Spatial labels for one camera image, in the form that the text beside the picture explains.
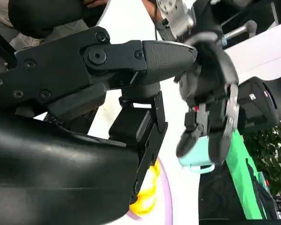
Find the yellow object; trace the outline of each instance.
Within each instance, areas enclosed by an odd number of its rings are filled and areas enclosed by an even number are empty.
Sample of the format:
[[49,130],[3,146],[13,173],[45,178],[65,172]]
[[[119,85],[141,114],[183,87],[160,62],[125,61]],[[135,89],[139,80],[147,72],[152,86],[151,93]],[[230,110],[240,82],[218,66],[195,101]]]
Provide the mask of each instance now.
[[153,210],[157,201],[156,186],[159,175],[160,166],[157,160],[155,165],[150,166],[146,173],[140,192],[137,195],[137,201],[130,205],[130,211],[135,215],[142,217]]

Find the green plant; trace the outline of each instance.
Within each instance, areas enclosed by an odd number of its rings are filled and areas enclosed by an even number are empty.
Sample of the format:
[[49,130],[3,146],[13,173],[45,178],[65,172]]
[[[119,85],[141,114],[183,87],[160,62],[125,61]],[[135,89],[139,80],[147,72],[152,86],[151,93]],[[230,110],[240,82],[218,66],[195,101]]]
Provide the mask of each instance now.
[[269,181],[271,194],[276,195],[281,191],[281,123],[244,135],[244,143],[257,170]]

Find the green cloth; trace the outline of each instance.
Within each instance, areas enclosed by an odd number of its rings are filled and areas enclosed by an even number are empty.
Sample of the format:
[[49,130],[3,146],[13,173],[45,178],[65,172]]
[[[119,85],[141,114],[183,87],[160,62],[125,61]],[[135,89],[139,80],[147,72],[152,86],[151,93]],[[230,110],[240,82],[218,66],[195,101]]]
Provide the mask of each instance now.
[[255,177],[259,181],[258,172],[253,159],[250,157],[241,135],[238,131],[235,131],[232,136],[232,142],[226,162],[246,218],[262,219],[246,159],[248,159],[248,163],[254,170]]

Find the light blue cup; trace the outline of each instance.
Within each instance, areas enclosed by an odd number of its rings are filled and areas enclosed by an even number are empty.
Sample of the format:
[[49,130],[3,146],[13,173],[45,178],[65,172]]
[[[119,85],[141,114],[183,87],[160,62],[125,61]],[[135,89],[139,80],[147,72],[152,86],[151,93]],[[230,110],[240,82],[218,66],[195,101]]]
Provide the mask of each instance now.
[[209,158],[208,141],[208,136],[199,138],[195,146],[185,156],[179,158],[180,164],[182,166],[189,166],[194,173],[203,174],[212,172],[215,165]]

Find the purple ring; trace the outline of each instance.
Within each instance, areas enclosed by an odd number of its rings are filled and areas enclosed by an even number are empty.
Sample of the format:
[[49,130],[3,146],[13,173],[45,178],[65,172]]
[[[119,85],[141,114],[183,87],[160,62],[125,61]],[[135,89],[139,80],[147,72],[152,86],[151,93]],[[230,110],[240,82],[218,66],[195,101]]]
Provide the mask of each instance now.
[[[163,184],[163,194],[165,199],[165,225],[173,225],[173,201],[170,192],[170,183],[163,163],[161,162],[160,158],[157,160],[159,160],[160,163],[160,176]],[[127,216],[136,221],[141,220],[141,217],[135,215],[131,211],[128,211]]]

